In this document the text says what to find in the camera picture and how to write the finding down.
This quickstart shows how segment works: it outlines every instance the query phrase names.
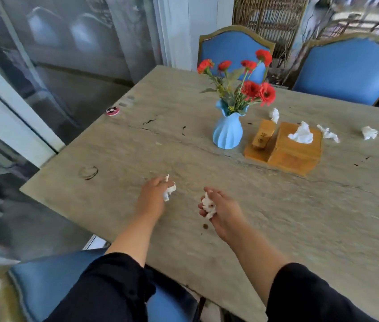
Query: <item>blue chair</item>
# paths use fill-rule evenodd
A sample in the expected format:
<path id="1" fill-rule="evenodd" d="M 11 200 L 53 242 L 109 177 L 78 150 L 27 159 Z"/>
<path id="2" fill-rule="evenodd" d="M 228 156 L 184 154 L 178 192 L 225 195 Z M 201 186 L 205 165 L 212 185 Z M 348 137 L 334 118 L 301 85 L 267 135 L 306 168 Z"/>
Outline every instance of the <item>blue chair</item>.
<path id="1" fill-rule="evenodd" d="M 5 276 L 10 277 L 10 284 L 15 288 L 20 313 L 8 318 L 13 321 L 43 321 L 70 291 L 80 274 L 93 260 L 103 255 L 105 250 L 74 252 L 12 266 Z M 177 282 L 158 271 L 147 269 L 152 271 L 153 282 L 157 288 L 146 304 L 149 322 L 197 322 L 197 300 Z M 0 279 L 6 285 L 5 278 L 1 276 Z M 8 301 L 11 302 L 9 287 L 4 289 Z"/>
<path id="2" fill-rule="evenodd" d="M 233 25 L 221 28 L 216 32 L 200 36 L 198 47 L 197 65 L 204 59 L 212 59 L 215 67 L 212 69 L 214 75 L 219 75 L 217 66 L 222 61 L 232 62 L 229 70 L 241 68 L 240 62 L 244 59 L 258 62 L 255 52 L 259 49 L 267 50 L 273 54 L 275 43 L 263 39 L 260 35 L 250 29 Z M 253 71 L 250 79 L 256 83 L 264 81 L 268 68 L 260 64 Z"/>
<path id="3" fill-rule="evenodd" d="M 351 33 L 311 40 L 293 91 L 375 105 L 379 99 L 379 36 Z"/>

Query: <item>white tissue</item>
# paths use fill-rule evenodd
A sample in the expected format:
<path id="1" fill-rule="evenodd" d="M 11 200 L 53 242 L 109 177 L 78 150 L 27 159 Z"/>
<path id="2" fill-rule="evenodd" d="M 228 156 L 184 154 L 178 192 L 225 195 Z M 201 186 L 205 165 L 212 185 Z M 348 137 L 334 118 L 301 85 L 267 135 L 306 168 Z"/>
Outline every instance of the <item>white tissue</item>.
<path id="1" fill-rule="evenodd" d="M 166 182 L 168 182 L 169 177 L 170 177 L 170 175 L 167 174 L 167 176 L 165 177 Z M 175 182 L 173 182 L 173 186 L 171 186 L 165 190 L 165 192 L 163 194 L 164 201 L 170 200 L 170 198 L 168 196 L 171 195 L 171 192 L 173 192 L 173 191 L 176 191 L 176 183 Z"/>
<path id="2" fill-rule="evenodd" d="M 290 133 L 288 138 L 298 143 L 312 143 L 313 133 L 310 132 L 309 124 L 301 121 L 301 125 L 298 127 L 297 132 Z"/>
<path id="3" fill-rule="evenodd" d="M 216 205 L 212 200 L 209 199 L 207 192 L 204 195 L 204 199 L 201 200 L 201 203 L 203 204 L 204 211 L 207 212 L 206 219 L 212 218 L 216 213 Z"/>
<path id="4" fill-rule="evenodd" d="M 276 107 L 270 112 L 270 118 L 274 123 L 277 123 L 279 119 L 279 111 Z"/>
<path id="5" fill-rule="evenodd" d="M 324 139 L 333 139 L 337 143 L 340 142 L 340 140 L 338 139 L 338 136 L 335 133 L 329 132 L 329 127 L 326 127 L 324 129 L 324 128 L 322 128 L 322 126 L 320 124 L 318 124 L 318 129 L 320 129 L 322 131 Z"/>
<path id="6" fill-rule="evenodd" d="M 362 131 L 362 134 L 364 135 L 364 140 L 368 140 L 370 138 L 374 139 L 379 133 L 379 131 L 377 131 L 376 129 L 372 129 L 370 127 L 363 127 L 361 131 Z"/>

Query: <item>flower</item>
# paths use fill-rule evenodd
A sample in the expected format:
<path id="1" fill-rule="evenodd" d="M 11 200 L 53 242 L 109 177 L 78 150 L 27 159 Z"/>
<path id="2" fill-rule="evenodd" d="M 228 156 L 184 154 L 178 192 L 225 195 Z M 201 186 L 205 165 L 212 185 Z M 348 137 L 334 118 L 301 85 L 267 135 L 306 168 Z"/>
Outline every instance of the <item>flower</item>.
<path id="1" fill-rule="evenodd" d="M 264 63 L 266 68 L 270 65 L 272 58 L 271 58 L 271 54 L 269 51 L 257 50 L 255 52 L 255 55 L 256 55 L 257 59 L 259 59 L 260 61 L 262 61 Z"/>
<path id="2" fill-rule="evenodd" d="M 242 66 L 244 66 L 246 70 L 249 72 L 252 72 L 253 70 L 255 70 L 256 66 L 258 65 L 256 62 L 248 60 L 248 59 L 243 60 L 241 63 L 242 63 Z"/>
<path id="3" fill-rule="evenodd" d="M 219 71 L 225 71 L 228 69 L 231 65 L 231 61 L 223 61 L 220 64 L 218 64 L 218 70 Z"/>
<path id="4" fill-rule="evenodd" d="M 260 97 L 261 86 L 251 80 L 246 80 L 243 83 L 241 92 L 245 94 L 246 100 L 252 100 L 252 98 Z"/>
<path id="5" fill-rule="evenodd" d="M 268 82 L 263 82 L 259 89 L 259 97 L 262 100 L 261 106 L 263 106 L 264 103 L 266 103 L 267 106 L 270 106 L 270 104 L 276 99 L 276 90 Z"/>
<path id="6" fill-rule="evenodd" d="M 203 73 L 204 71 L 206 71 L 207 68 L 213 68 L 214 67 L 214 63 L 212 62 L 211 59 L 204 59 L 200 65 L 198 66 L 197 68 L 197 72 L 198 73 Z"/>

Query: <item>blue vase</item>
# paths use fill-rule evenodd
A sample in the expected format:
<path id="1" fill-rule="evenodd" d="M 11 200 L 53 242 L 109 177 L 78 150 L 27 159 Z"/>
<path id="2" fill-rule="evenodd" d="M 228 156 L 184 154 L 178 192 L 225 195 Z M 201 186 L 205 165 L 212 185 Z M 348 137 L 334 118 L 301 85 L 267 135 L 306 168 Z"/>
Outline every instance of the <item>blue vase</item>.
<path id="1" fill-rule="evenodd" d="M 219 119 L 214 129 L 214 143 L 222 149 L 232 149 L 240 143 L 243 135 L 240 116 L 244 116 L 247 111 L 247 106 L 244 109 L 244 114 L 232 113 L 229 115 L 227 104 L 222 100 L 216 102 L 216 108 L 222 111 L 223 117 Z"/>

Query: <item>table surface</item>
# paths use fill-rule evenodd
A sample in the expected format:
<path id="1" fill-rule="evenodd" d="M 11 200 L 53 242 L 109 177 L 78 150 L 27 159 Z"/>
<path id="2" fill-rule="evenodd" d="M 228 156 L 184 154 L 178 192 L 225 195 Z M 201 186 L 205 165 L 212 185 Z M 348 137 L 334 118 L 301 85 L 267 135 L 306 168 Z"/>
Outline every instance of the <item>table surface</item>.
<path id="1" fill-rule="evenodd" d="M 379 130 L 379 108 L 277 89 L 279 122 L 321 124 L 341 139 L 324 140 L 320 164 L 304 178 L 242 155 L 271 108 L 250 108 L 240 145 L 217 148 L 217 95 L 200 93 L 209 86 L 204 75 L 157 66 L 117 102 L 133 96 L 131 107 L 97 119 L 21 191 L 113 241 L 146 179 L 170 174 L 177 190 L 147 263 L 247 322 L 266 320 L 233 252 L 198 215 L 203 186 L 218 187 L 278 248 L 379 319 L 379 135 L 361 134 Z M 81 172 L 92 166 L 98 174 L 87 181 Z"/>

